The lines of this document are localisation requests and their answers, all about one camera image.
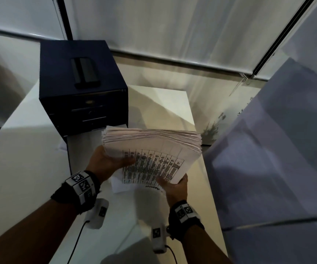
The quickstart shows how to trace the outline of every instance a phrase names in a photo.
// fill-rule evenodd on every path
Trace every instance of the hand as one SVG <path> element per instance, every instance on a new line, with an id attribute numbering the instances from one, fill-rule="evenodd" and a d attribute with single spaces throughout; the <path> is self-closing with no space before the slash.
<path id="1" fill-rule="evenodd" d="M 187 200 L 188 176 L 185 174 L 178 184 L 172 184 L 162 177 L 156 177 L 156 182 L 165 190 L 167 203 L 172 208 L 178 201 Z"/>
<path id="2" fill-rule="evenodd" d="M 105 152 L 105 148 L 102 145 L 100 145 L 95 149 L 94 153 L 92 154 L 89 164 L 86 167 L 86 170 L 94 173 L 96 177 L 99 179 L 100 183 L 103 183 L 105 180 L 111 177 L 117 169 L 130 166 L 134 163 L 134 157 L 109 157 Z"/>

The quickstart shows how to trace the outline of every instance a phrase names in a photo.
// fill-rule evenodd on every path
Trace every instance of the white electronic device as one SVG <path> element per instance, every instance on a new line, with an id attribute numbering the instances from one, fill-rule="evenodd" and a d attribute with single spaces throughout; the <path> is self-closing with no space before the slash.
<path id="1" fill-rule="evenodd" d="M 89 229 L 100 229 L 105 220 L 109 202 L 106 199 L 96 199 L 95 206 L 86 212 L 85 220 Z"/>
<path id="2" fill-rule="evenodd" d="M 167 252 L 167 236 L 170 234 L 167 232 L 168 226 L 162 224 L 161 226 L 151 228 L 151 242 L 152 250 L 155 254 L 163 254 Z"/>

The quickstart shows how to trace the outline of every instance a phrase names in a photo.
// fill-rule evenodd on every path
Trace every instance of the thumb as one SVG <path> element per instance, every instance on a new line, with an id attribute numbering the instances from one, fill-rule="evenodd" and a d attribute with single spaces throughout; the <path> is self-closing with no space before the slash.
<path id="1" fill-rule="evenodd" d="M 114 161 L 114 167 L 116 169 L 124 168 L 126 166 L 133 165 L 135 163 L 135 157 L 125 157 L 125 158 L 118 158 Z"/>
<path id="2" fill-rule="evenodd" d="M 158 183 L 158 185 L 161 186 L 165 191 L 171 185 L 170 182 L 166 181 L 161 176 L 157 176 L 155 179 L 156 179 L 156 182 Z"/>

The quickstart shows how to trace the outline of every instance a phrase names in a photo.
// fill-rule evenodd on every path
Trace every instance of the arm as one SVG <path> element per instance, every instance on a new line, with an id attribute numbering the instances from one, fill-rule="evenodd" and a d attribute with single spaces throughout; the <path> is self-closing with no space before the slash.
<path id="1" fill-rule="evenodd" d="M 134 162 L 132 158 L 109 157 L 103 146 L 99 146 L 86 170 L 102 183 L 117 169 Z M 76 216 L 72 204 L 47 201 L 0 236 L 0 263 L 49 263 Z"/>
<path id="2" fill-rule="evenodd" d="M 187 200 L 187 175 L 184 175 L 178 184 L 171 184 L 161 177 L 157 177 L 156 181 L 165 190 L 170 209 L 177 202 Z M 214 243 L 206 231 L 197 225 L 191 226 L 186 231 L 181 242 L 188 264 L 232 264 L 231 260 Z"/>

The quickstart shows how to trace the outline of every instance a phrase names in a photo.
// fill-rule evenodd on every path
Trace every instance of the person's left hand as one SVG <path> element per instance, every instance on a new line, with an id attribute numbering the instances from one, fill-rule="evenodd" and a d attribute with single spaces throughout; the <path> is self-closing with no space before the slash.
<path id="1" fill-rule="evenodd" d="M 115 158 L 109 157 L 102 145 L 98 146 L 92 154 L 86 170 L 91 171 L 103 183 L 119 168 L 135 163 L 134 157 Z"/>

